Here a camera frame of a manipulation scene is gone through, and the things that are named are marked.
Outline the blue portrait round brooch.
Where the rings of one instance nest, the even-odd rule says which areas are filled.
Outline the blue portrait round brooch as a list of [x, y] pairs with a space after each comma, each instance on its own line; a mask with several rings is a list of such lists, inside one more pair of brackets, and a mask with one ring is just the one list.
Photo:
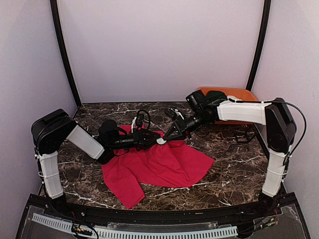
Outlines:
[[157, 144], [164, 145], [166, 143], [166, 140], [164, 140], [162, 137], [157, 139]]

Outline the red t-shirt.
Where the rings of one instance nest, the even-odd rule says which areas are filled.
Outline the red t-shirt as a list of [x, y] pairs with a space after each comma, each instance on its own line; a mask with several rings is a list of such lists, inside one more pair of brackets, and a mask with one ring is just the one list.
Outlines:
[[119, 150], [119, 154], [102, 165], [102, 173], [106, 186], [126, 209], [145, 197], [140, 184], [190, 187], [214, 163], [214, 159], [188, 146], [184, 140], [156, 144], [147, 150]]

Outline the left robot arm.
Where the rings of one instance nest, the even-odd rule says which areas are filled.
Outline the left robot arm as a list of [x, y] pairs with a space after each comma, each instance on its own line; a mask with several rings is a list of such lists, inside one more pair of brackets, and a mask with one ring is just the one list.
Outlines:
[[106, 120], [99, 128], [97, 137], [91, 135], [63, 109], [38, 119], [31, 126], [35, 146], [35, 158], [39, 176], [47, 196], [52, 199], [51, 209], [59, 217], [70, 213], [70, 205], [64, 202], [63, 187], [58, 169], [58, 151], [64, 141], [69, 141], [100, 164], [107, 164], [115, 157], [115, 150], [148, 149], [156, 144], [165, 144], [159, 133], [143, 128], [143, 117], [137, 114], [128, 130], [119, 127], [114, 120]]

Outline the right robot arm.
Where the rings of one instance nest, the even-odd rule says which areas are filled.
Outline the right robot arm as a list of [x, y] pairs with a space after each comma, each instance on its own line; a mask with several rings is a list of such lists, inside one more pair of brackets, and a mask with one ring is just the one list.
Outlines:
[[262, 194], [275, 197], [288, 172], [290, 157], [299, 146], [295, 143], [296, 122], [289, 110], [293, 104], [282, 98], [271, 101], [244, 101], [222, 91], [192, 92], [186, 101], [194, 114], [184, 117], [178, 110], [168, 110], [173, 119], [164, 141], [182, 140], [206, 123], [242, 121], [266, 127], [269, 161]]

